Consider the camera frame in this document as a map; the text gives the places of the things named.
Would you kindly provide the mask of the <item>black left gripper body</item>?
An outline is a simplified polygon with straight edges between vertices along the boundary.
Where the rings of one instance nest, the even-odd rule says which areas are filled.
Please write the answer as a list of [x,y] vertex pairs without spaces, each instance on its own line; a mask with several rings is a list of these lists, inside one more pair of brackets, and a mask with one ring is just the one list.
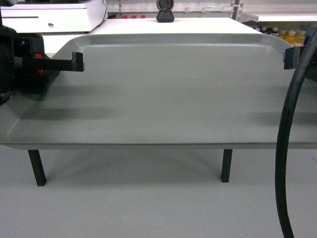
[[22,67],[15,70],[14,85],[26,94],[45,94],[60,71],[40,68],[38,61],[49,59],[43,37],[36,33],[18,33],[14,55],[22,58]]

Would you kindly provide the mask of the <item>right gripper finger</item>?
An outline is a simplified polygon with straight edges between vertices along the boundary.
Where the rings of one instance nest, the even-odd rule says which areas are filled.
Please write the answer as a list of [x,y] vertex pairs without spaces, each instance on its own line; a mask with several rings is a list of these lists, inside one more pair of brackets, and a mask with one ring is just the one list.
[[300,60],[300,57],[304,51],[304,47],[292,47],[285,50],[283,53],[283,62],[284,62],[284,69],[290,70],[295,69],[297,64]]

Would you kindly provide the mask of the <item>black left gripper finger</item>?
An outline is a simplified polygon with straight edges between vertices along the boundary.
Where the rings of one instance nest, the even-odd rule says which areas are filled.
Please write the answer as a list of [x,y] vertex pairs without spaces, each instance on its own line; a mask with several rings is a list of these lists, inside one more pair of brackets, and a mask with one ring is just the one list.
[[56,71],[77,71],[83,72],[85,69],[83,53],[72,52],[72,59],[37,59],[23,58],[24,69],[36,70],[56,70]]

